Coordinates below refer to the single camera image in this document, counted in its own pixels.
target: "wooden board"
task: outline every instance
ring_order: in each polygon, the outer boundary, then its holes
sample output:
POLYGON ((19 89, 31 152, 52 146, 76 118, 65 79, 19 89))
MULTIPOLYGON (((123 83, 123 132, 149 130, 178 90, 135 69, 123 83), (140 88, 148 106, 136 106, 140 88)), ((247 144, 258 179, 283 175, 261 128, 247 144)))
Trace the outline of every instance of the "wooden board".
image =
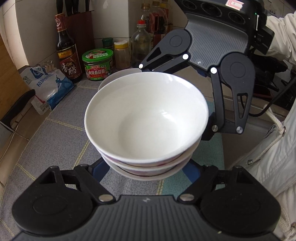
POLYGON ((22 80, 0 36, 0 119, 29 87, 22 80))

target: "knife block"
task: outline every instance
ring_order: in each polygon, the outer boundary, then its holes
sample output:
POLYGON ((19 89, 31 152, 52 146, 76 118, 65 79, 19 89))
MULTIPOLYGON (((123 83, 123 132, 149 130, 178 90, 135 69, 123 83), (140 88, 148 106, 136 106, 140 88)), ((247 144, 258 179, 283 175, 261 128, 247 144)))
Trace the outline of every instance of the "knife block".
POLYGON ((66 17, 66 25, 70 36, 75 40, 81 70, 85 72, 82 55, 95 48, 91 12, 80 12, 66 17))

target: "bowl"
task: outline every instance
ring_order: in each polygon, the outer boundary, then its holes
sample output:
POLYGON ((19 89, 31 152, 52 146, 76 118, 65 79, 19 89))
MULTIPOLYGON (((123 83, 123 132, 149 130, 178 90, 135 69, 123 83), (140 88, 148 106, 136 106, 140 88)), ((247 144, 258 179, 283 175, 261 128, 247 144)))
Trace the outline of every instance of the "bowl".
POLYGON ((99 86, 99 89, 102 89, 105 85, 109 84, 111 81, 118 79, 119 77, 128 75, 128 74, 133 74, 133 73, 141 73, 142 71, 139 68, 132 68, 132 69, 123 69, 120 71, 117 71, 111 75, 109 75, 106 79, 102 81, 102 83, 99 86))
POLYGON ((142 164, 134 164, 134 163, 125 163, 119 160, 116 160, 114 158, 108 157, 104 153, 101 152, 101 155, 106 156, 116 166, 119 166, 120 168, 124 169, 125 171, 131 170, 135 172, 149 172, 149 171, 158 171, 158 170, 169 170, 169 168, 174 167, 175 165, 179 164, 180 162, 184 161, 187 157, 192 155, 192 153, 196 150, 200 143, 201 138, 197 142, 195 142, 189 149, 187 149, 185 152, 183 152, 178 158, 171 160, 170 162, 167 161, 160 161, 160 162, 154 162, 154 163, 142 163, 142 164))
POLYGON ((174 168, 172 168, 171 170, 160 174, 160 175, 156 175, 156 176, 151 176, 151 177, 142 177, 142 176, 137 176, 131 173, 128 173, 127 171, 121 169, 120 167, 114 165, 113 163, 111 163, 108 159, 104 159, 105 162, 117 173, 130 178, 130 179, 134 179, 134 180, 138 180, 138 181, 156 181, 156 180, 162 180, 165 178, 168 178, 170 176, 175 175, 177 172, 179 172, 184 166, 186 166, 186 164, 189 162, 189 160, 191 159, 191 156, 188 157, 186 160, 184 160, 183 162, 179 163, 178 165, 176 165, 174 168))
POLYGON ((204 132, 208 106, 202 93, 171 74, 142 72, 100 89, 84 118, 91 143, 116 160, 141 164, 176 157, 204 132))

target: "drawstring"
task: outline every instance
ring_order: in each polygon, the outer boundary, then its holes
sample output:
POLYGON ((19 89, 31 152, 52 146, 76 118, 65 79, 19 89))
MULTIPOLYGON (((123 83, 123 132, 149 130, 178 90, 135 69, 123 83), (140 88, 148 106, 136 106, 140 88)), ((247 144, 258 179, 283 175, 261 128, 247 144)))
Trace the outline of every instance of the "drawstring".
POLYGON ((295 236, 296 223, 292 223, 292 225, 290 225, 289 216, 282 206, 281 206, 281 217, 279 219, 278 225, 285 235, 285 237, 282 238, 282 241, 288 241, 289 238, 295 236))
POLYGON ((248 160, 247 161, 247 166, 251 164, 255 164, 256 162, 260 161, 261 157, 274 145, 276 144, 286 133, 286 127, 282 125, 282 123, 278 120, 278 118, 275 117, 274 113, 272 112, 271 108, 268 108, 268 110, 265 112, 269 118, 273 121, 273 123, 276 125, 279 135, 276 137, 275 140, 273 140, 272 143, 268 145, 255 159, 253 160, 248 160))

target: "white sleeve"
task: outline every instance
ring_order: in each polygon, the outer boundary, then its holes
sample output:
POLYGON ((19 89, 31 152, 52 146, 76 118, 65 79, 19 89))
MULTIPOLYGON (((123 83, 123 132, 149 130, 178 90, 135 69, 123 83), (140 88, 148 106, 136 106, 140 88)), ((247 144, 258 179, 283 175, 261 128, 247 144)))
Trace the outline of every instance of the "white sleeve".
POLYGON ((269 16, 266 26, 274 31, 274 39, 266 55, 296 65, 296 12, 284 18, 269 16))

